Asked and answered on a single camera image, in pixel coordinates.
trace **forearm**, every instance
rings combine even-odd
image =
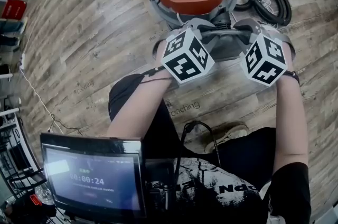
[[[169,77],[169,72],[162,70],[142,81]],[[155,80],[140,84],[112,120],[107,136],[144,137],[170,83],[171,80]]]
[[[297,80],[282,76],[277,81],[274,172],[292,162],[308,164],[307,124]]]

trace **black t-shirt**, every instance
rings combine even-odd
[[[183,158],[176,202],[182,223],[308,224],[308,168],[292,163],[279,169],[262,200],[253,185],[234,174],[198,158]]]

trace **red box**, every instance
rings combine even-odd
[[[21,0],[7,0],[1,18],[21,20],[27,8],[27,3]]]

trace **monitor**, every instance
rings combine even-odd
[[[136,150],[135,141],[41,137],[45,173],[57,207],[91,220],[145,217],[140,144]]]

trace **shelf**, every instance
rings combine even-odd
[[[16,123],[15,122],[2,125],[2,126],[0,126],[0,132],[13,129],[15,127],[16,127]]]

